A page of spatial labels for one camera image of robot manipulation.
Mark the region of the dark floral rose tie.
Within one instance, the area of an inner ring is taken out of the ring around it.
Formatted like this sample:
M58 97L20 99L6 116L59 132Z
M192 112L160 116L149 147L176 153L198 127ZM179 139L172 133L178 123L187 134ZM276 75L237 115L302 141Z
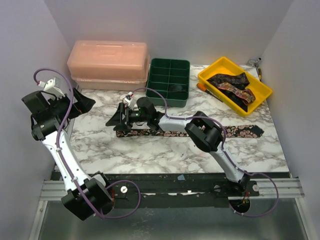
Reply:
M260 138L265 131L257 125L230 125L226 126L226 137L227 138ZM116 137L136 137L136 136L156 136L156 137L188 137L186 132L179 131L154 131L151 129L131 129L126 131L115 132Z

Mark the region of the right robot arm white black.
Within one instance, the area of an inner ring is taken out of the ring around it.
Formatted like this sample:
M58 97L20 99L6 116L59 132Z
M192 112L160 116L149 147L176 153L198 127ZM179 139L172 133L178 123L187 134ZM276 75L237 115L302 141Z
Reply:
M126 96L105 125L113 126L114 131L128 132L134 123L146 123L154 132L187 134L198 149L209 153L223 169L230 191L234 195L241 196L247 192L250 177L224 146L227 132L223 127L201 111L185 117L168 116L157 111L147 97L141 97L136 101L137 110L132 101L131 97Z

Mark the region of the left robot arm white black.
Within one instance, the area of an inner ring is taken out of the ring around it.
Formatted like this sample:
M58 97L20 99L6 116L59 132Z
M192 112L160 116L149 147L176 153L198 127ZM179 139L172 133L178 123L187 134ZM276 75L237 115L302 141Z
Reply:
M49 99L45 91L38 90L21 100L31 112L31 135L49 150L63 178L66 195L61 198L65 208L84 221L96 214L102 216L113 208L111 185L105 175L98 171L89 176L81 167L73 152L65 121L88 113L95 100L73 89L73 96Z

